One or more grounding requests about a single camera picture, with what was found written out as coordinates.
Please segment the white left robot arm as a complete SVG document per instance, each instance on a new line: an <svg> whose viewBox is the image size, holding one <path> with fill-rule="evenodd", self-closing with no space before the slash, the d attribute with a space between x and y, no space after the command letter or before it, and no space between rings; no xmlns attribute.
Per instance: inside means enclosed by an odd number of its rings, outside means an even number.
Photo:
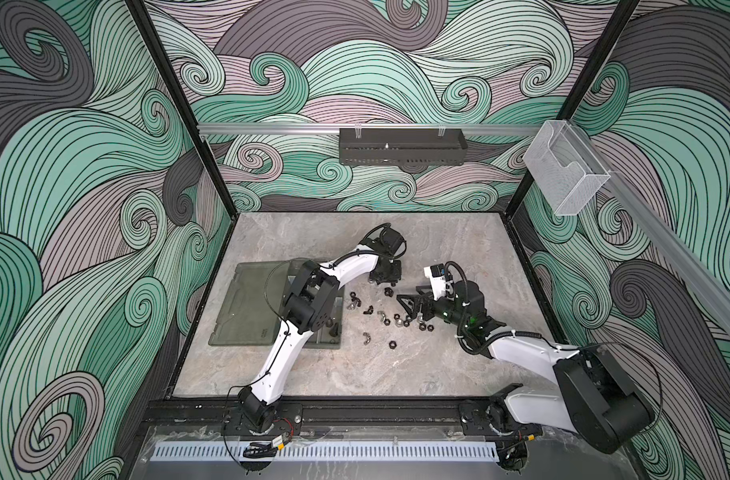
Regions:
<svg viewBox="0 0 730 480"><path fill-rule="evenodd" d="M390 223L371 229L350 252L325 262L305 261L282 300L277 317L282 328L260 373L237 395L244 418L256 431L273 424L289 374L309 339L329 319L339 290L366 275L378 285L402 276L407 240Z"/></svg>

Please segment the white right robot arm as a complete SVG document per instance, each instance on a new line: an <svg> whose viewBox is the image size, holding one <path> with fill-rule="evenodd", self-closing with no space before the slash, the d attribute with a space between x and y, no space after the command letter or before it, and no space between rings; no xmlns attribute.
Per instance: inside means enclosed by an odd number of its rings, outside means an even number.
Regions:
<svg viewBox="0 0 730 480"><path fill-rule="evenodd" d="M495 393L485 416L501 436L524 440L548 426L613 453L657 421L651 402L605 346L559 344L511 328L487 312L474 282L456 282L445 291L421 286L396 299L407 320L425 329L434 319L454 326L465 353L517 365L553 384L551 391L537 391L513 383Z"/></svg>

